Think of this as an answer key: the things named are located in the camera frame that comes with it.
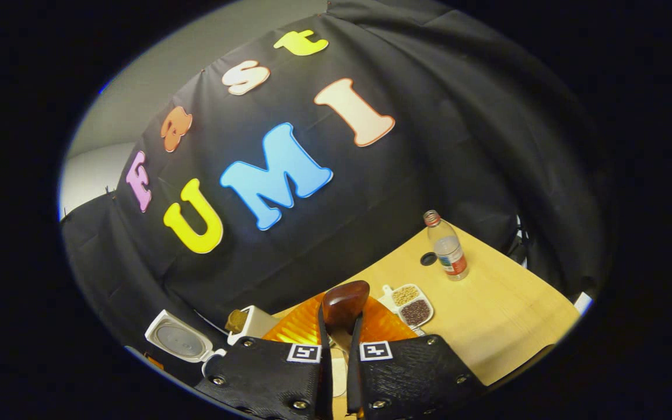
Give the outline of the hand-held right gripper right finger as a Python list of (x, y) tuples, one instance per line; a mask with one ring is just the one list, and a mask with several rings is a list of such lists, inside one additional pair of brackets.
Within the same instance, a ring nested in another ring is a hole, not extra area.
[(355, 322), (346, 387), (358, 419), (443, 419), (487, 391), (443, 337), (416, 335), (373, 297)]

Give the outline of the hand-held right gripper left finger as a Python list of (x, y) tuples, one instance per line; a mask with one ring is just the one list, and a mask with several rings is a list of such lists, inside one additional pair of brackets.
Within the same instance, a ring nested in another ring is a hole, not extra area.
[(197, 390), (264, 419), (333, 418), (333, 364), (323, 294), (302, 302), (261, 338), (242, 337), (209, 359)]

